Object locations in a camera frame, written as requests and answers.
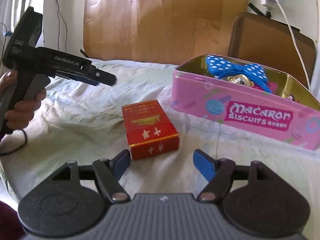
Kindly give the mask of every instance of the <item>white bedsheet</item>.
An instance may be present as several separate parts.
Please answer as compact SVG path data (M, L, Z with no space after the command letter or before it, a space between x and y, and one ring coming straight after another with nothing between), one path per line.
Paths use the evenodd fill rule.
M308 199L312 214L304 234L320 239L319 151L174 111L170 107L173 65L119 60L94 60L93 64L117 75L117 85L94 87L53 79L47 98L26 128L28 145L1 158L1 179L17 201L67 160L85 165L102 157L113 158L128 148L121 106L158 99L180 134L180 149L133 161L120 180L131 196L136 192L197 195L207 182L193 166L196 148L242 165L261 160ZM1 151L22 142L22 133L14 132L1 142Z

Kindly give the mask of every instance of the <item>black circular disc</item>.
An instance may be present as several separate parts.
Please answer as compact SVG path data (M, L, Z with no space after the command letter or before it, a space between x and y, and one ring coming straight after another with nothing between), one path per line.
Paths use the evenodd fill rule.
M285 237L301 232L308 221L307 200L289 185L261 181L229 193L223 210L233 225L258 237Z
M18 216L27 231L43 237L67 237L94 226L105 212L103 198L74 183L50 183L25 196Z

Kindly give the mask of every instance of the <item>finger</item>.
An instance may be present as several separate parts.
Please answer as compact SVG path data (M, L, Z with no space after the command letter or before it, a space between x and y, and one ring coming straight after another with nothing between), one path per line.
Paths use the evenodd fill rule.
M15 104L14 110L23 113L34 112L41 106L41 102L37 101L19 101Z
M3 91L8 86L11 86L18 76L16 70L5 73L0 79L0 91Z
M24 122L7 122L7 127L11 130L21 130L26 128L29 125L28 121L24 121Z
M47 96L47 91L42 89L36 94L36 101L41 102Z
M34 117L34 112L23 113L15 110L10 110L5 113L4 118L10 122L25 122L31 121Z

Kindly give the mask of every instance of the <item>maroon clothing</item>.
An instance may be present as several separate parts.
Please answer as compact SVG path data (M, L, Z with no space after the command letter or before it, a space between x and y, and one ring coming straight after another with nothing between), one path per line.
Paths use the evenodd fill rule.
M18 214L10 206L0 201L0 240L18 240L24 235Z

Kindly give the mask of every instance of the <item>red box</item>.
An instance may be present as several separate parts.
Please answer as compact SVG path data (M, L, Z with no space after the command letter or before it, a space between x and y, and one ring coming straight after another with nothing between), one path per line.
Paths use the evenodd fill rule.
M122 106L133 160L178 150L179 134L158 100Z

